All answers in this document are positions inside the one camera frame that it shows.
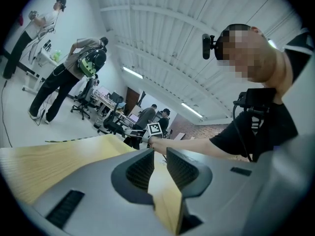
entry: cable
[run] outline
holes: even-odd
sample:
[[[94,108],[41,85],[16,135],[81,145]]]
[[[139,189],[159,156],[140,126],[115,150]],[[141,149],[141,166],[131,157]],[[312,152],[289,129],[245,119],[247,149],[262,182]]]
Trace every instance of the cable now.
[[[235,109],[236,109],[236,108],[237,108],[237,105],[234,105],[234,107],[233,107],[233,112],[232,112],[232,115],[233,115],[233,123],[234,123],[234,126],[235,126],[235,128],[236,128],[236,131],[237,131],[237,133],[238,133],[238,136],[240,137],[240,140],[241,140],[241,142],[242,142],[242,144],[243,144],[243,147],[244,147],[246,156],[247,156],[248,160],[249,160],[250,162],[252,162],[252,159],[251,159],[250,155],[247,153],[244,140],[243,140],[243,138],[242,138],[242,135],[241,135],[241,133],[240,133],[240,130],[238,129],[238,126],[237,126],[236,121],[235,121]]]
[[[12,148],[12,144],[11,144],[11,141],[10,141],[10,138],[9,138],[9,134],[8,134],[8,131],[6,130],[6,126],[5,126],[5,123],[4,123],[4,112],[3,112],[3,90],[4,90],[4,88],[5,88],[7,82],[8,82],[8,81],[5,81],[5,82],[4,82],[4,85],[3,85],[3,88],[2,88],[2,91],[1,91],[2,122],[3,122],[3,126],[4,126],[4,129],[5,129],[5,132],[6,132],[6,136],[8,137],[10,146],[11,146],[11,148]]]
[[[50,96],[48,97],[47,103],[46,103],[46,107],[43,107],[43,108],[39,111],[39,115],[40,115],[39,123],[37,123],[37,121],[34,120],[34,122],[36,123],[37,126],[40,126],[40,122],[41,122],[41,120],[42,120],[43,117],[44,117],[44,114],[45,114],[46,109],[47,109],[47,106],[48,106],[49,99],[50,99],[50,97],[51,97],[52,95],[53,95],[53,93],[51,93]]]

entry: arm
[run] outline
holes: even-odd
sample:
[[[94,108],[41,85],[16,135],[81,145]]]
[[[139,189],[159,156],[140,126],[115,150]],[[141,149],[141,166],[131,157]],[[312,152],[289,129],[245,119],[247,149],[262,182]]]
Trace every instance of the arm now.
[[[190,151],[194,151],[197,153],[211,155],[215,157],[223,157],[227,158],[231,155],[224,152],[222,149],[215,146],[209,139],[194,139],[194,140],[180,140],[174,141],[169,139],[160,139],[152,136],[149,140],[151,147],[155,149],[155,151],[166,155],[166,148],[180,148],[187,149]]]
[[[75,49],[78,48],[78,44],[74,43],[71,48],[70,48],[70,52],[69,52],[69,56],[71,56],[73,54],[73,52],[75,51]]]
[[[84,48],[86,46],[89,46],[89,45],[93,45],[93,44],[97,44],[99,42],[98,39],[95,39],[95,38],[83,38],[83,39],[78,39],[77,42],[75,42],[72,46],[71,46],[71,49],[70,49],[70,52],[69,52],[69,56],[71,56],[73,54],[73,52],[79,48]]]
[[[46,24],[46,19],[45,18],[39,18],[39,17],[34,17],[34,23],[37,26],[43,27]]]
[[[249,154],[255,146],[255,136],[252,132],[252,118],[247,112],[242,112],[235,119]],[[211,139],[195,139],[174,141],[151,137],[149,143],[157,152],[166,154],[166,148],[181,148],[216,157],[229,157],[232,155],[246,156],[243,144],[235,129],[234,123],[225,128],[220,134]]]

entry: floor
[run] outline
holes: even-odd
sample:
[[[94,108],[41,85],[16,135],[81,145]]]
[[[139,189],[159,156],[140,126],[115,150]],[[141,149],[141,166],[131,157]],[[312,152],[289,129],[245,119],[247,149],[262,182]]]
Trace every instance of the floor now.
[[[6,61],[2,61],[0,70]],[[0,89],[2,90],[5,79],[0,76]],[[57,116],[50,123],[44,121],[39,126],[29,117],[27,110],[31,105],[35,95],[22,91],[23,85],[33,87],[35,79],[20,68],[16,69],[14,76],[7,81],[3,90],[3,120],[13,147],[45,145],[46,141],[66,141],[78,138],[98,136],[97,129],[93,123],[97,117],[96,111],[91,109],[91,119],[81,119],[79,113],[71,113],[72,105],[77,105],[72,99],[66,98],[63,102]],[[50,102],[56,97],[55,92]],[[141,144],[140,148],[146,148],[147,144]],[[3,122],[0,124],[0,147],[10,147]]]

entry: neck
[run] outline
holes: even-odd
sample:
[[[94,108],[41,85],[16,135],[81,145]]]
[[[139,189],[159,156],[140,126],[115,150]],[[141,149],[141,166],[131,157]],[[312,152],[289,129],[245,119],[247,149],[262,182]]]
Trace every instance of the neck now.
[[[282,104],[281,98],[292,85],[292,68],[285,52],[276,51],[276,63],[272,76],[264,84],[268,88],[275,88],[277,93],[274,102]]]

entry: person in gray shirt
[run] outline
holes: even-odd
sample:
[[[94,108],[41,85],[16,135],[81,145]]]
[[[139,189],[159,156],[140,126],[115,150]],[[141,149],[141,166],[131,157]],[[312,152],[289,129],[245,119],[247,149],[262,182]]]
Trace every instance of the person in gray shirt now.
[[[71,89],[83,78],[84,73],[78,67],[78,59],[82,54],[92,48],[100,48],[105,52],[108,39],[103,37],[78,39],[76,43],[71,46],[68,58],[65,62],[57,66],[57,68],[49,75],[41,86],[34,101],[32,102],[28,113],[32,119],[39,118],[37,116],[40,106],[45,99],[59,88],[58,96],[54,100],[51,107],[48,109],[46,116],[43,118],[45,123],[49,124],[57,115],[61,104],[67,97]],[[73,53],[76,49],[81,49],[77,53]]]
[[[146,108],[141,112],[139,115],[139,120],[136,122],[136,124],[132,127],[134,130],[142,130],[147,127],[148,123],[151,123],[153,121],[154,116],[156,116],[156,109],[157,105],[153,104],[151,107]],[[139,149],[140,139],[135,137],[127,137],[124,140],[124,143],[129,145],[130,147],[133,147],[135,149]]]

